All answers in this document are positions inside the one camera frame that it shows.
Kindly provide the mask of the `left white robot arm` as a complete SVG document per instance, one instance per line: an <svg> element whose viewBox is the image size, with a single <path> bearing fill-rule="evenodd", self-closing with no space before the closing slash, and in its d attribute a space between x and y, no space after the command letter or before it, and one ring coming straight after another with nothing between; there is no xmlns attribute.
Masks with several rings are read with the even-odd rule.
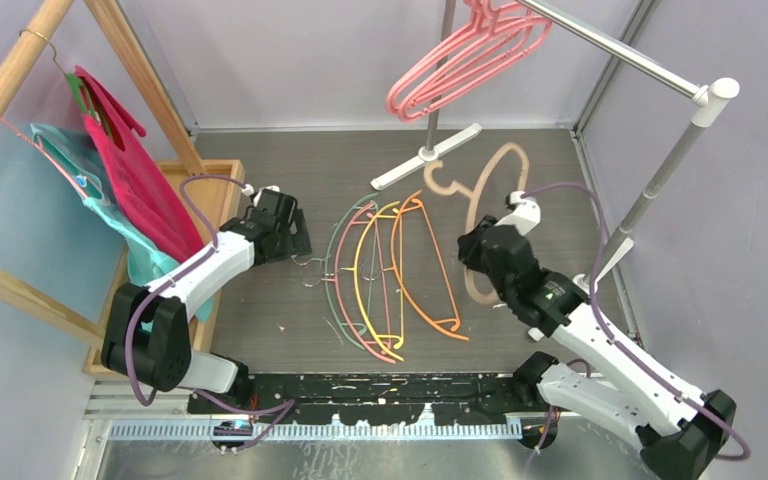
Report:
<svg viewBox="0 0 768 480"><path fill-rule="evenodd" d="M247 367L194 347L189 323L238 275L310 252L297 199L275 189L259 191L243 216L224 223L179 267L145 286L117 289L100 353L103 366L161 392L206 390L225 411L242 411L252 397Z"/></svg>

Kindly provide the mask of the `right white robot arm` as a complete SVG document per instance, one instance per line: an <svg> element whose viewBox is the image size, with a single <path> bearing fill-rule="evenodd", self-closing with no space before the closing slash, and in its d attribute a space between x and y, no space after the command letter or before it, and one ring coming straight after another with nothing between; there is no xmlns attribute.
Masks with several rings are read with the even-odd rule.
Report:
<svg viewBox="0 0 768 480"><path fill-rule="evenodd" d="M569 277L544 268L526 236L486 216L457 240L458 259L485 275L516 318L577 354L602 384L538 351L513 374L527 410L573 411L638 450L661 479L697 479L734 435L735 401L681 380L614 332L593 299Z"/></svg>

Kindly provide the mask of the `beige plastic hanger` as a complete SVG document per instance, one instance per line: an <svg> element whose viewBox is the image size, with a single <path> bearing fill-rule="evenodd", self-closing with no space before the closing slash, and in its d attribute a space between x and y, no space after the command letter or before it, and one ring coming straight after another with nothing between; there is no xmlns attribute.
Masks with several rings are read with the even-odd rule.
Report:
<svg viewBox="0 0 768 480"><path fill-rule="evenodd" d="M424 166L424 183L434 194L444 197L461 195L469 201L464 226L465 233L469 233L477 225L477 212L483 190L495 168L509 153L513 153L518 159L519 174L516 177L516 188L523 191L527 183L530 161L525 150L514 142L505 143L491 156L478 175L473 187L468 187L456 180L453 180L448 186L440 185L434 179L434 172L444 166L440 160L428 162Z"/></svg>

